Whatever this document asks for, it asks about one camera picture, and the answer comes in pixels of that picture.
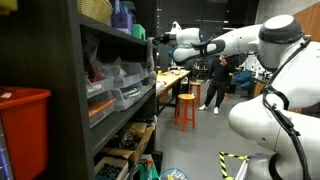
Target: storage bin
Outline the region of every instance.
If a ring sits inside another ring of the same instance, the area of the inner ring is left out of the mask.
[[[123,180],[127,176],[129,172],[129,163],[127,160],[116,159],[112,157],[104,157],[99,161],[99,163],[94,167],[95,175],[97,176],[100,170],[104,167],[104,164],[108,164],[110,166],[121,168],[121,172],[115,180]]]
[[[113,98],[110,91],[88,99],[90,128],[114,112],[115,102],[116,98]]]
[[[142,86],[142,94],[146,94],[152,89],[151,85]]]
[[[115,111],[126,110],[143,97],[142,87],[139,83],[128,88],[113,89],[111,92],[113,97],[117,99]]]
[[[87,98],[93,97],[105,91],[114,88],[114,83],[112,78],[106,78],[101,81],[94,83],[89,83],[87,80],[86,89],[87,89]]]
[[[124,33],[126,33],[128,35],[132,35],[132,33],[130,32],[129,29],[126,29],[126,28],[116,28],[116,29],[118,29],[119,31],[122,31],[122,32],[124,32]]]
[[[14,179],[36,179],[47,167],[47,98],[50,95],[50,91],[44,89],[0,87],[0,124]],[[1,177],[4,171],[11,171],[8,164],[2,168],[8,169],[0,168]]]
[[[141,63],[124,62],[119,65],[104,65],[103,73],[112,77],[114,88],[126,88],[149,76],[146,69],[142,68]]]
[[[112,14],[111,24],[114,28],[124,28],[128,29],[132,33],[133,29],[133,19],[131,14]]]
[[[77,0],[77,2],[81,14],[110,25],[112,6],[109,0]]]
[[[146,30],[140,24],[133,24],[132,34],[138,39],[146,40]]]

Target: man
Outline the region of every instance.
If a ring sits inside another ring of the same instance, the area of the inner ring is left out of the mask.
[[[210,83],[210,85],[207,90],[207,97],[204,105],[199,108],[200,111],[208,109],[211,100],[217,92],[217,100],[213,113],[219,114],[219,108],[229,84],[229,73],[234,73],[234,70],[234,62],[231,59],[231,56],[220,55],[218,59],[212,61],[207,80],[207,84]]]

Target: chair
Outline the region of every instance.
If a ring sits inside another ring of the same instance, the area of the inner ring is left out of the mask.
[[[252,75],[251,71],[245,70],[245,71],[241,72],[240,74],[237,74],[233,77],[233,81],[240,84],[240,88],[242,90],[245,90],[248,92],[247,95],[241,94],[241,97],[247,97],[247,98],[250,97],[249,90],[251,87],[251,83],[250,83],[251,75]]]
[[[187,121],[191,121],[192,122],[192,128],[195,128],[195,108],[194,108],[194,95],[191,94],[179,94],[178,95],[178,99],[177,99],[177,104],[176,104],[176,115],[174,118],[174,124],[177,124],[178,120],[182,121],[182,126],[181,126],[181,131],[184,132],[185,129],[185,125],[187,123]],[[183,102],[183,114],[182,116],[179,116],[180,113],[180,100],[184,101]],[[191,102],[191,106],[192,106],[192,117],[188,118],[188,104],[189,102]]]
[[[197,93],[195,96],[195,102],[200,106],[200,93],[201,93],[201,83],[199,82],[190,82],[189,94],[193,94],[193,87],[197,87]]]

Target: plastic drawer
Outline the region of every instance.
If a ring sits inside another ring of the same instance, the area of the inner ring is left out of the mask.
[[[142,97],[143,97],[143,94],[141,93],[140,95],[137,95],[135,97],[131,97],[124,100],[117,100],[115,111],[122,111],[122,110],[128,109],[130,106],[132,106],[132,104],[137,102]]]
[[[124,91],[124,89],[111,90],[113,97],[117,99],[115,111],[126,110],[132,104],[134,104],[136,101],[143,97],[141,82],[131,86],[131,89],[135,89],[135,92],[131,95],[126,95],[127,93]]]
[[[108,117],[112,112],[114,112],[115,102],[116,101],[114,100],[114,102],[112,102],[110,105],[106,106],[101,111],[90,117],[90,128],[94,127],[104,118]]]
[[[88,99],[90,128],[114,111],[116,99],[106,91]]]
[[[87,98],[96,96],[100,93],[103,93],[113,88],[114,88],[114,83],[113,83],[113,79],[111,78],[106,78],[104,80],[94,82],[94,83],[87,83],[86,85]]]
[[[148,91],[150,91],[152,89],[151,85],[146,85],[142,87],[142,94],[146,94]]]
[[[123,73],[119,65],[113,64],[103,64],[101,71],[105,77],[111,79],[115,79],[118,76],[121,76],[121,73]]]
[[[148,76],[149,76],[149,74],[148,74],[147,70],[143,70],[143,72],[141,72],[139,74],[135,74],[135,75],[127,76],[127,77],[119,77],[119,78],[115,79],[114,87],[115,88],[129,87],[135,83],[142,81],[143,79],[145,79]]]
[[[128,75],[139,74],[143,72],[142,64],[138,62],[123,62],[121,68],[128,73]]]

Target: yellow black caution tape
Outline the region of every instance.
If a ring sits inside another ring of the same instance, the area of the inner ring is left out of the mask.
[[[235,154],[230,154],[230,153],[225,153],[225,152],[220,152],[219,154],[220,154],[220,165],[221,165],[222,177],[225,180],[235,180],[235,178],[228,176],[226,163],[224,162],[224,156],[237,158],[237,159],[247,161],[247,162],[249,161],[248,156],[238,156]]]

